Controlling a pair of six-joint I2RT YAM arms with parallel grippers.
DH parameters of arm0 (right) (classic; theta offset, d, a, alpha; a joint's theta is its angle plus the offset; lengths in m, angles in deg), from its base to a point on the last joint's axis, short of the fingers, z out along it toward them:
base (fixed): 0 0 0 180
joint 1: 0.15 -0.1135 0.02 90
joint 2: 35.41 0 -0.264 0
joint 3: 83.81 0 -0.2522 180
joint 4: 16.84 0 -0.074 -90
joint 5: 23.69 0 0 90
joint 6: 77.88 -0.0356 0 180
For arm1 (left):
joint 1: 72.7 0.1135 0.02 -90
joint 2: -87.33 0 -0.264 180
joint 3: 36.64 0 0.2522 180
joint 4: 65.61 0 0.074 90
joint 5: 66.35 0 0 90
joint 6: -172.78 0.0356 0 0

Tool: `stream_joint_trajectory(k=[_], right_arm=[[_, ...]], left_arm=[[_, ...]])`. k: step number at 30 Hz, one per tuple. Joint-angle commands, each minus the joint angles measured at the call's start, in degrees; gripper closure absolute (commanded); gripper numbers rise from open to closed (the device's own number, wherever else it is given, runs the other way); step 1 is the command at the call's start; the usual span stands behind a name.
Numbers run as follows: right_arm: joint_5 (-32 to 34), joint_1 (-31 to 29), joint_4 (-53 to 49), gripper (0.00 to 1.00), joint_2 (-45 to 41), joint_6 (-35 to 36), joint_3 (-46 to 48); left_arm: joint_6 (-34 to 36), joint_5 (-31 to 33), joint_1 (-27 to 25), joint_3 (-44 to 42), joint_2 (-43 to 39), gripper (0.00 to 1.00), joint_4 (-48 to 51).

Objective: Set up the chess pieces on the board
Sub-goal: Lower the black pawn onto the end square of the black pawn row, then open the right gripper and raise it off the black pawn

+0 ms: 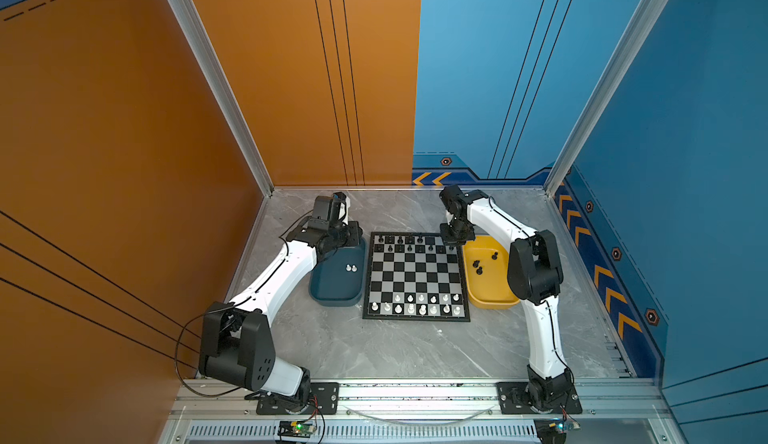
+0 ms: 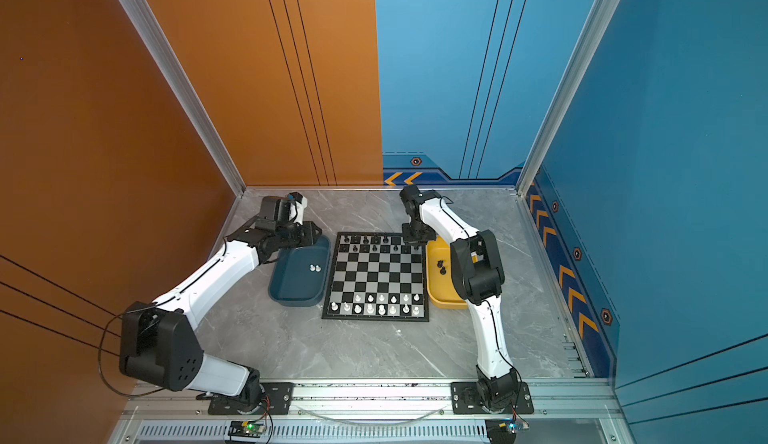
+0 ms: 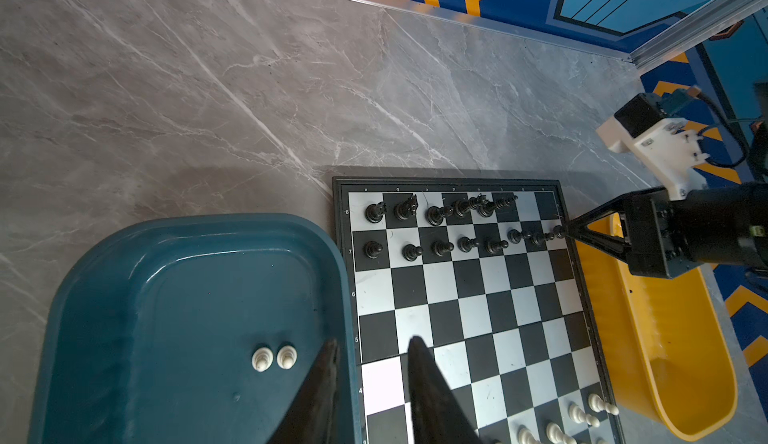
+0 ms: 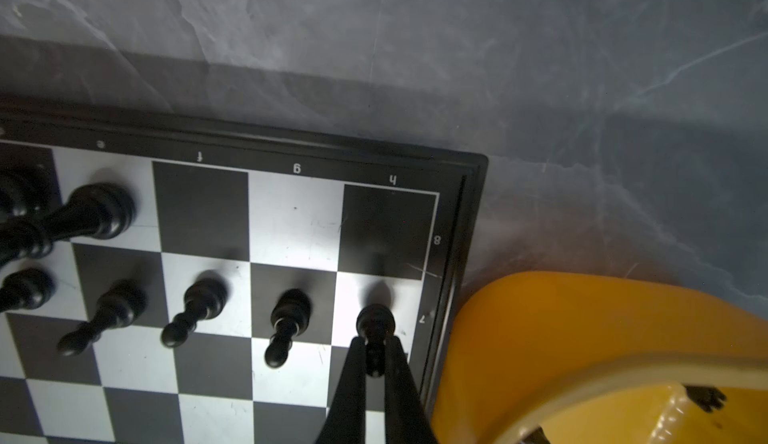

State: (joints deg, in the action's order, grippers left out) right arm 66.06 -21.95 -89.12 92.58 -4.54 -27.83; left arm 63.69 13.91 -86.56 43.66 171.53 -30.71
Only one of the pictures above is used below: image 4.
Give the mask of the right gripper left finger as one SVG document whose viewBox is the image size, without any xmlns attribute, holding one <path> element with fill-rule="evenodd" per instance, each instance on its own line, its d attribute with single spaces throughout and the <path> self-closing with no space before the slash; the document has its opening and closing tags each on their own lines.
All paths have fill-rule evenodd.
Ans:
<svg viewBox="0 0 768 444">
<path fill-rule="evenodd" d="M 329 413 L 315 443 L 364 443 L 365 403 L 365 339 L 355 337 L 348 349 Z"/>
</svg>

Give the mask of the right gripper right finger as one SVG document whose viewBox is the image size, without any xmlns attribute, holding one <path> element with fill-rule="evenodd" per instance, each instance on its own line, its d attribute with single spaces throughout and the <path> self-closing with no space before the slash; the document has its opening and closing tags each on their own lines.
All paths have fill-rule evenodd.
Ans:
<svg viewBox="0 0 768 444">
<path fill-rule="evenodd" d="M 401 341 L 385 340 L 385 439 L 387 444 L 437 443 L 421 404 Z"/>
</svg>

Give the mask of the black chess pawn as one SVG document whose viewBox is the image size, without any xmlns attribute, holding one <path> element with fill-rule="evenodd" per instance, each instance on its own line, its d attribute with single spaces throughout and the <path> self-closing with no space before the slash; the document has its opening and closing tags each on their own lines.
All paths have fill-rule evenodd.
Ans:
<svg viewBox="0 0 768 444">
<path fill-rule="evenodd" d="M 393 336 L 395 319 L 387 306 L 370 304 L 358 315 L 356 329 L 366 341 L 366 374 L 379 378 L 385 374 L 386 339 Z"/>
</svg>

